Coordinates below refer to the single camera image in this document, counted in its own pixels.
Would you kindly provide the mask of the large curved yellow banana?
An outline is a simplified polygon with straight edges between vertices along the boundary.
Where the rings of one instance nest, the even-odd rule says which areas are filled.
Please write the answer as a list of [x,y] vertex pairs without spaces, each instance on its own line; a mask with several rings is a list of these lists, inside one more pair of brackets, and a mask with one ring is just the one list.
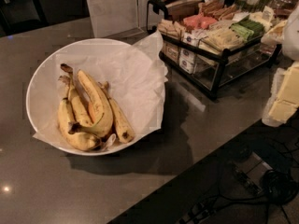
[[93,105],[95,122],[87,127],[79,122],[69,122],[70,134],[74,133],[93,133],[102,138],[109,134],[113,125],[113,113],[109,101],[97,82],[85,71],[78,70],[78,81],[86,91]]

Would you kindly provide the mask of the right spotted yellow banana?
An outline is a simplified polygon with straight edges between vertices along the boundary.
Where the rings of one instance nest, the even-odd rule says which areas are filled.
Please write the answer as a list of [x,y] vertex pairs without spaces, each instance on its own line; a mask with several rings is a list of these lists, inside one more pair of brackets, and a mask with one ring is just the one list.
[[114,117],[114,128],[121,143],[129,143],[135,138],[135,132],[116,100],[108,93],[109,83],[100,83],[100,88],[105,93],[111,106]]

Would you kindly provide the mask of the orange banana-shaped fruit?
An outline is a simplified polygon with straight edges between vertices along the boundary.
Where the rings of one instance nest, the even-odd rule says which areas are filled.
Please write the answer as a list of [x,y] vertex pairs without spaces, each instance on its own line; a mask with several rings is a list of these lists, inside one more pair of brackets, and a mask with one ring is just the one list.
[[94,123],[95,122],[95,114],[94,114],[94,109],[93,109],[93,105],[91,102],[88,103],[88,112],[91,117],[92,123]]

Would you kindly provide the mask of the middle spotted yellow banana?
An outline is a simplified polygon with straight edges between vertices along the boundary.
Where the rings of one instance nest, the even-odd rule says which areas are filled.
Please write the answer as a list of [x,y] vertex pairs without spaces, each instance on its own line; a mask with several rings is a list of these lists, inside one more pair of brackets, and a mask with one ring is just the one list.
[[90,127],[93,123],[75,87],[73,68],[66,63],[62,63],[60,68],[67,73],[67,76],[60,76],[59,79],[68,87],[67,98],[72,105],[75,121],[83,126]]

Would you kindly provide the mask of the white paper bag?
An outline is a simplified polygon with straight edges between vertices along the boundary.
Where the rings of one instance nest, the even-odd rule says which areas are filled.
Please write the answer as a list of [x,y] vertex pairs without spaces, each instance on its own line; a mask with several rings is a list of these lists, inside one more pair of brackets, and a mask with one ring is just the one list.
[[87,5],[95,37],[137,27],[137,0],[87,0]]

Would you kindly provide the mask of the black power strip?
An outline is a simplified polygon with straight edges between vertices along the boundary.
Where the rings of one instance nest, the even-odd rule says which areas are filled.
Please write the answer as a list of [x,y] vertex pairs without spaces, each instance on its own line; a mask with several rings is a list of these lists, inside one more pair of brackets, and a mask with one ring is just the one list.
[[208,203],[197,203],[175,224],[201,224],[216,213]]

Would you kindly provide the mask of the yellow packet stack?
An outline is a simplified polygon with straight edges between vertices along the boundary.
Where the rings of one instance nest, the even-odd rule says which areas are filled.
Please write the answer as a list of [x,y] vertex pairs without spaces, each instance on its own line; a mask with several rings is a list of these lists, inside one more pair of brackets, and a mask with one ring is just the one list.
[[274,74],[271,90],[263,111],[262,122],[270,127],[285,124],[299,108],[299,62]]

